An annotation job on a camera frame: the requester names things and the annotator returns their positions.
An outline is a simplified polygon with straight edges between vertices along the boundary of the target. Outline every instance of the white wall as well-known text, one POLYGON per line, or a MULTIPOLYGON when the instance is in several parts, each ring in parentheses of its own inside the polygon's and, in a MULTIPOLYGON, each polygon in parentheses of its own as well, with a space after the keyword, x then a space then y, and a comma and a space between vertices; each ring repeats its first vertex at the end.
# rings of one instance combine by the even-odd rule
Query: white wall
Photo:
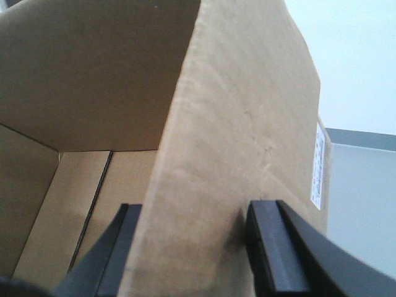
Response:
POLYGON ((396 134, 396 1, 286 4, 321 78, 325 126, 396 134))
POLYGON ((334 144, 328 237, 396 279, 396 152, 334 144))

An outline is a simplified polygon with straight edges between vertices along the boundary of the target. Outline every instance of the white label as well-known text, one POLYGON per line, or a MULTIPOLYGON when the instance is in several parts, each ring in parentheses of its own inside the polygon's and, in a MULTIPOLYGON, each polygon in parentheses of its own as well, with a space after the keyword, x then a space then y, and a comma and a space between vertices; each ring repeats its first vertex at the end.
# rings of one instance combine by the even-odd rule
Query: white label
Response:
POLYGON ((316 124, 316 144, 315 144, 315 157, 314 168, 312 172, 312 191, 311 201, 317 209, 321 209, 322 202, 322 182, 323 182, 323 167, 324 167, 324 149, 325 137, 322 128, 316 124))

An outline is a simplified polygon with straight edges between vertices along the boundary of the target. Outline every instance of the cardboard panel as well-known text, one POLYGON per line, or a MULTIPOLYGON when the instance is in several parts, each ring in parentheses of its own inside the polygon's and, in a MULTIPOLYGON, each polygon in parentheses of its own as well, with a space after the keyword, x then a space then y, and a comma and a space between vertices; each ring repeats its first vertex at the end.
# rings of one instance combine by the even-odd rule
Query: cardboard panel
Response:
POLYGON ((108 154, 63 154, 14 277, 50 290, 66 275, 108 154))
POLYGON ((0 275, 12 276, 58 166, 58 152, 0 126, 0 275))
POLYGON ((119 295, 253 296, 252 199, 314 226, 319 78, 283 1, 202 0, 119 295))
POLYGON ((113 154, 76 263, 95 244, 122 203, 143 204, 156 155, 155 150, 113 154))
POLYGON ((61 151, 157 149, 199 2, 28 0, 8 9, 0 123, 61 151))

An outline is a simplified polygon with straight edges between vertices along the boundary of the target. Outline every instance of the black plastic part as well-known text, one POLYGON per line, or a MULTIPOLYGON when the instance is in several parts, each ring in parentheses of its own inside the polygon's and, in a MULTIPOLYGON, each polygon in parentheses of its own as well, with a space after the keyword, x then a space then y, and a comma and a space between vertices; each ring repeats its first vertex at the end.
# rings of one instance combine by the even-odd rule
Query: black plastic part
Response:
POLYGON ((277 202, 315 296, 394 297, 396 281, 354 258, 277 202))
POLYGON ((275 201, 252 201, 246 249, 257 297, 310 296, 310 286, 275 201))
POLYGON ((141 205, 123 204, 81 262, 56 287, 57 297, 116 296, 141 205))

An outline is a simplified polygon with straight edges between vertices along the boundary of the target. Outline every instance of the cardboard box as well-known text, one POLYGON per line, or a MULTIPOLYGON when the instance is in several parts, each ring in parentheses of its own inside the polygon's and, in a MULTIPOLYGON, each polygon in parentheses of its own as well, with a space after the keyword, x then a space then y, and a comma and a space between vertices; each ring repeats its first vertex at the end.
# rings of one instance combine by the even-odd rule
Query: cardboard box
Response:
POLYGON ((325 232, 319 78, 282 1, 26 0, 0 45, 1 274, 51 289, 122 202, 144 207, 120 296, 253 296, 250 200, 325 232))

